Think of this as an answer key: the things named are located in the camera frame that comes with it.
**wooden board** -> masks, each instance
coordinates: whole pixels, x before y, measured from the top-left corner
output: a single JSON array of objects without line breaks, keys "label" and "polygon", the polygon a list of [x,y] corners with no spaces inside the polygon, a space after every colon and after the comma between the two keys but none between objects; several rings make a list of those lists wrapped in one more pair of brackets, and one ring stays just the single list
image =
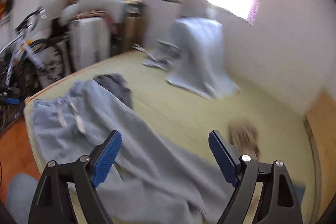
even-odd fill
[{"label": "wooden board", "polygon": [[336,102],[326,91],[321,92],[320,97],[308,112],[307,119],[320,160],[320,217],[336,193]]},{"label": "wooden board", "polygon": [[11,179],[18,173],[26,173],[40,179],[32,150],[29,145],[25,120],[15,122],[0,137],[0,160],[2,183],[0,199],[6,202],[7,188]]}]

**blue cloth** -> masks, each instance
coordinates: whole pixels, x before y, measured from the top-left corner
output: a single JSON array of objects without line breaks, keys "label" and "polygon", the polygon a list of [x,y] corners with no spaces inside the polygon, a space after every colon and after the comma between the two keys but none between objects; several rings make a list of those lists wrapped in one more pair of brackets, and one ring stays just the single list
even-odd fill
[{"label": "blue cloth", "polygon": [[112,130],[121,133],[115,165],[96,189],[112,218],[132,223],[216,223],[232,195],[232,185],[216,165],[157,135],[94,80],[76,82],[51,102],[36,99],[32,124],[43,159],[58,164],[90,154]]},{"label": "blue cloth", "polygon": [[17,224],[27,224],[38,181],[27,174],[17,174],[7,190],[6,208]]}]

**blue gripper pad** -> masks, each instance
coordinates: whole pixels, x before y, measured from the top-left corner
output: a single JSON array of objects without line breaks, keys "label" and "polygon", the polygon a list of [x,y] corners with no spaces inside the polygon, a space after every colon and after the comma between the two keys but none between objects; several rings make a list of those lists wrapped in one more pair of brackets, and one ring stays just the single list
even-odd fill
[{"label": "blue gripper pad", "polygon": [[93,177],[91,179],[93,187],[96,188],[100,183],[105,181],[120,150],[121,142],[121,134],[116,132],[96,161],[93,167]]},{"label": "blue gripper pad", "polygon": [[217,130],[209,133],[208,141],[211,152],[225,180],[231,183],[233,187],[236,187],[238,183],[237,176],[241,167],[239,158]]},{"label": "blue gripper pad", "polygon": [[6,103],[10,104],[10,105],[19,105],[20,101],[18,99],[14,99],[14,98],[7,98]]}]

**white wall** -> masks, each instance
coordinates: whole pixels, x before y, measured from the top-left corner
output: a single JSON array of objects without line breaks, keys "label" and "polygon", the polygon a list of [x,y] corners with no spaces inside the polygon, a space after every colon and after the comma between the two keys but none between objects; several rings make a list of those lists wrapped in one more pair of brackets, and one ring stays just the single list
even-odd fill
[{"label": "white wall", "polygon": [[330,95],[336,101],[336,55],[334,59],[334,64],[331,68],[331,73],[328,77],[328,81],[325,87],[327,91],[330,93]]},{"label": "white wall", "polygon": [[[166,20],[155,21],[153,32],[173,20],[173,5],[160,5],[157,18]],[[330,72],[336,39],[333,0],[261,0],[253,26],[226,12],[217,20],[224,27],[230,71],[303,114]]]},{"label": "white wall", "polygon": [[[179,4],[146,0],[151,25],[147,44],[169,40]],[[65,0],[16,0],[16,26],[39,5],[49,18],[59,16]],[[333,0],[261,0],[255,24],[219,12],[229,70],[257,83],[302,114],[330,73],[336,38]]]}]

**metal screw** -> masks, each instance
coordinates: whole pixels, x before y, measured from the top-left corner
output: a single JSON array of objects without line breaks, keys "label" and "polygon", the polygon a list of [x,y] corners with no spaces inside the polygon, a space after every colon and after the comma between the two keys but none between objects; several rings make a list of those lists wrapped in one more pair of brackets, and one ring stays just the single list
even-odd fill
[{"label": "metal screw", "polygon": [[87,162],[87,161],[89,160],[89,156],[88,156],[88,155],[83,155],[83,156],[81,156],[81,157],[79,158],[79,160],[80,160],[81,162]]},{"label": "metal screw", "polygon": [[279,166],[279,167],[281,167],[281,166],[284,165],[284,163],[283,163],[281,160],[276,160],[276,161],[275,161],[275,164],[276,164],[277,166]]},{"label": "metal screw", "polygon": [[250,161],[251,160],[251,157],[249,155],[242,155],[241,159],[243,161]]},{"label": "metal screw", "polygon": [[48,167],[50,167],[50,168],[54,167],[55,165],[56,165],[56,163],[53,160],[48,162]]}]

